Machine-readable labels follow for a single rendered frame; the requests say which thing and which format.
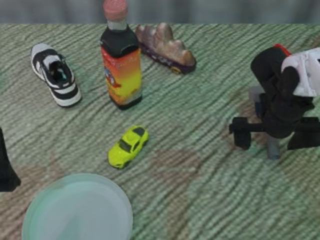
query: bottle label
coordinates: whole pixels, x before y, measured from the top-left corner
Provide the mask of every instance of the bottle label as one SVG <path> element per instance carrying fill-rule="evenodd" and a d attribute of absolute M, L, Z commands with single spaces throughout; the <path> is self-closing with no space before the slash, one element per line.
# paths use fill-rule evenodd
<path fill-rule="evenodd" d="M 108 93 L 118 105 L 127 105 L 142 95 L 140 49 L 114 58 L 101 47 Z"/>

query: black and white sneaker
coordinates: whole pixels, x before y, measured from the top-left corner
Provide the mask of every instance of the black and white sneaker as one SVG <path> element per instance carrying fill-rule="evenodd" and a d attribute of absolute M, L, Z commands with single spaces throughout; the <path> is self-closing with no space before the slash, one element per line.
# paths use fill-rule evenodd
<path fill-rule="evenodd" d="M 71 107 L 81 100 L 81 92 L 75 76 L 65 58 L 51 46 L 39 43 L 31 49 L 31 66 L 34 73 L 50 89 L 51 95 L 60 107 Z"/>

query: bottle cap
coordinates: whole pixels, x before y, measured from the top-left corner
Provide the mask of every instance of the bottle cap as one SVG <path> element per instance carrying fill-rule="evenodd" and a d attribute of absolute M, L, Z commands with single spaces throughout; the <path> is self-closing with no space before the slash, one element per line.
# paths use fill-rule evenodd
<path fill-rule="evenodd" d="M 126 0 L 104 0 L 104 15 L 107 20 L 120 22 L 126 19 L 128 5 Z"/>

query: round lid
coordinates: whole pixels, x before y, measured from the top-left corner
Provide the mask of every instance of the round lid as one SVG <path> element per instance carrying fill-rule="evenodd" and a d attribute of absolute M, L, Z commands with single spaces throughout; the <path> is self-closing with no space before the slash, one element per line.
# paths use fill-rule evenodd
<path fill-rule="evenodd" d="M 104 0 L 104 15 L 107 20 L 119 22 L 125 20 L 128 14 L 126 0 Z"/>
<path fill-rule="evenodd" d="M 113 181 L 89 173 L 63 177 L 30 204 L 22 240 L 130 240 L 132 208 Z"/>

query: neon green car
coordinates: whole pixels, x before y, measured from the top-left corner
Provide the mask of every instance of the neon green car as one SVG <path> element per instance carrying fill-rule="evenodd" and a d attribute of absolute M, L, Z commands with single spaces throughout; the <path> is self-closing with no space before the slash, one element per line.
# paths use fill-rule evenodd
<path fill-rule="evenodd" d="M 122 138 L 109 150 L 109 164 L 117 169 L 123 169 L 137 156 L 146 145 L 149 134 L 142 126 L 132 126 Z"/>

